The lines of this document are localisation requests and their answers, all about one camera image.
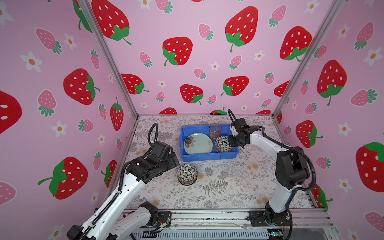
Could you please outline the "green flower plate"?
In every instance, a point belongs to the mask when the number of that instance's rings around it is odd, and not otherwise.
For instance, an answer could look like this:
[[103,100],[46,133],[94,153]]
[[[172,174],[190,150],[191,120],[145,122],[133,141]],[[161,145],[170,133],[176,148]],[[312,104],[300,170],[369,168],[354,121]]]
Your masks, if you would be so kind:
[[185,139],[183,147],[188,155],[209,154],[213,151],[213,142],[207,135],[195,133]]

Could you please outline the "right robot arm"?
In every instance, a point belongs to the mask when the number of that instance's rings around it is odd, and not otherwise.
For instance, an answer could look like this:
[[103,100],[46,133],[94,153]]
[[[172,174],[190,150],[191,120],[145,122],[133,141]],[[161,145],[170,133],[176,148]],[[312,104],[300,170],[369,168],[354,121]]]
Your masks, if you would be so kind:
[[244,147],[252,144],[274,157],[276,160],[275,176],[278,181],[272,198],[266,204],[263,221],[274,226],[289,214],[289,205],[297,191],[302,191],[302,184],[310,177],[307,158],[299,147],[289,147],[265,134],[239,133],[229,136],[231,147]]

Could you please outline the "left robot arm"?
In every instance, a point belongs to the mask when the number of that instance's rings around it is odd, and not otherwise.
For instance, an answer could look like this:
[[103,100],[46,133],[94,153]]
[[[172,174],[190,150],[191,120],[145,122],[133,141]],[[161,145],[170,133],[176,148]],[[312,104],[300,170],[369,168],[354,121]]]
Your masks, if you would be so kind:
[[143,226],[157,225],[159,209],[149,202],[137,210],[123,215],[123,211],[134,196],[155,177],[179,165],[175,153],[169,154],[153,164],[155,157],[138,157],[125,164],[119,185],[102,206],[82,225],[72,226],[67,232],[69,240],[122,240]]

